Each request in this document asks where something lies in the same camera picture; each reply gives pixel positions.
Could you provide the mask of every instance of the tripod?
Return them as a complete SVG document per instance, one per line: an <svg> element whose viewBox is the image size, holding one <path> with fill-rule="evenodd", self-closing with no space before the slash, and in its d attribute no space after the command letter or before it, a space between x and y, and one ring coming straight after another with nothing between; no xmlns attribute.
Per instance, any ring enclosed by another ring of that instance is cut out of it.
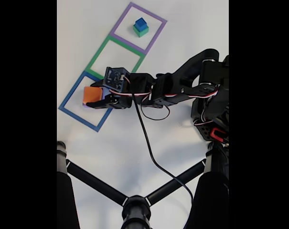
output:
<svg viewBox="0 0 289 229"><path fill-rule="evenodd" d="M228 164L224 166L224 160L220 160L220 151L223 150L223 146L217 143L210 143L208 150L209 151L206 155L209 165L205 166L206 159L204 159L178 175L177 178L183 184L188 183L203 173L204 170L205 172L209 172L214 169L222 171L224 174L224 171L226 168L228 168L229 161ZM149 222L151 217L150 207L182 186L173 179L146 197L141 197L138 195L127 197L123 193L66 159L65 144L63 142L57 142L57 179L63 180L57 185L57 193L60 195L60 197L58 197L59 199L57 200L57 205L65 206L62 211L57 211L57 218L68 219L68 221L60 220L60 227L62 228L79 228L72 183L67 173L81 180L85 184L89 185L96 191L123 207L123 225L121 229L151 229Z"/></svg>

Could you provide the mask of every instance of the white table surface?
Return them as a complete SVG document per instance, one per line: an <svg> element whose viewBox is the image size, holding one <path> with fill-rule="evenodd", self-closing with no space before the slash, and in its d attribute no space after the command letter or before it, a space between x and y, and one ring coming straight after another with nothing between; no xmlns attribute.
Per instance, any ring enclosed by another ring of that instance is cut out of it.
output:
<svg viewBox="0 0 289 229"><path fill-rule="evenodd" d="M68 94L130 0L57 0L57 107ZM138 72L174 72L207 49L229 54L228 0L134 0L168 22ZM178 175L205 156L205 142L191 123L193 99L171 106L163 121L143 117L155 159ZM147 111L160 115L159 109ZM57 109L57 140L67 158L127 196L146 196L171 180L149 156L135 106L113 110L100 131ZM119 229L122 207L72 177L81 229ZM193 194L198 177L187 184ZM154 229L182 229L191 201L180 188L151 207Z"/></svg>

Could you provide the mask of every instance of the red and white wire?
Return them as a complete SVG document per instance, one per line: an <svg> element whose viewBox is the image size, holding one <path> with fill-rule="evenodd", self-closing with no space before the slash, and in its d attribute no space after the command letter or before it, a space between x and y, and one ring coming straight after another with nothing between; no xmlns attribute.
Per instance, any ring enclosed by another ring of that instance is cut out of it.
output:
<svg viewBox="0 0 289 229"><path fill-rule="evenodd" d="M196 124L196 121L195 121L195 122L194 122L194 126L197 126L197 125L205 125L205 124L211 123L211 122L213 122L213 120L208 121L208 122L204 122L204 123L197 123L197 124Z"/></svg>
<svg viewBox="0 0 289 229"><path fill-rule="evenodd" d="M113 90L109 90L112 94L117 94L117 95L121 95L121 96L129 96L129 97L132 97L133 95L131 93L119 93L119 92L115 92ZM151 94L151 92L147 92L147 93L137 93L137 94L134 94L136 97L138 96L144 96L144 95L149 95Z"/></svg>
<svg viewBox="0 0 289 229"><path fill-rule="evenodd" d="M201 98L201 99L205 99L205 98L209 98L209 97L212 97L212 96L215 96L217 94L218 91L215 91L215 92L212 92L208 95L205 95L205 96L199 96L199 95L188 95L189 98ZM165 94L164 95L165 97L175 97L177 96L177 94Z"/></svg>

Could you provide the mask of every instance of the tape square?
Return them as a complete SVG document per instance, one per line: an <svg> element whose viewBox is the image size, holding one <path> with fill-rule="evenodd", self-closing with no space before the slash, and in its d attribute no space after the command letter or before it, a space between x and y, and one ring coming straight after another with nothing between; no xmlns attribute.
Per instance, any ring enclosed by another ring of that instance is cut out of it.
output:
<svg viewBox="0 0 289 229"><path fill-rule="evenodd" d="M104 78L107 67L124 67L130 73L135 73L144 57L143 53L111 36L107 36L85 71L99 79Z"/></svg>
<svg viewBox="0 0 289 229"><path fill-rule="evenodd" d="M99 80L100 79L84 71L58 108L97 132L102 127L112 109L93 109L83 106L83 93L85 86L89 86Z"/></svg>
<svg viewBox="0 0 289 229"><path fill-rule="evenodd" d="M141 17L146 21L149 32L139 38L133 31L133 25L135 24L135 21ZM147 54L166 23L167 20L131 2L109 35L124 42L130 47Z"/></svg>

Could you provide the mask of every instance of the black pole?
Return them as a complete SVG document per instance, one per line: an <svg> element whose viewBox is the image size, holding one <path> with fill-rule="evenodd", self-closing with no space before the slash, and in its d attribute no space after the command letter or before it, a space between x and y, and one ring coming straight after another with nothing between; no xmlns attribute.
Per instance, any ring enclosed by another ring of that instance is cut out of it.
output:
<svg viewBox="0 0 289 229"><path fill-rule="evenodd" d="M96 178L94 175L83 170L81 167L77 166L70 160L67 159L66 163L68 165L68 173L70 173L72 176L79 179L80 181L83 181L85 184L89 185L91 188L100 192L112 201L115 201L117 204L123 206L123 203L126 200L127 196L114 189L113 187L109 186L105 182L101 181L100 179Z"/></svg>
<svg viewBox="0 0 289 229"><path fill-rule="evenodd" d="M205 166L203 165L203 162L205 163L206 159L200 161L199 163L192 166L185 172L181 173L179 176L177 176L177 178L183 184L188 183L190 180L194 179L195 177L203 173L203 170L205 168ZM169 194L171 194L172 192L174 192L175 190L179 189L180 187L181 187L181 184L173 179L169 181L168 183L166 183L165 185L161 186L156 191L146 196L146 198L149 200L150 205L152 206L156 204L158 201L168 196Z"/></svg>

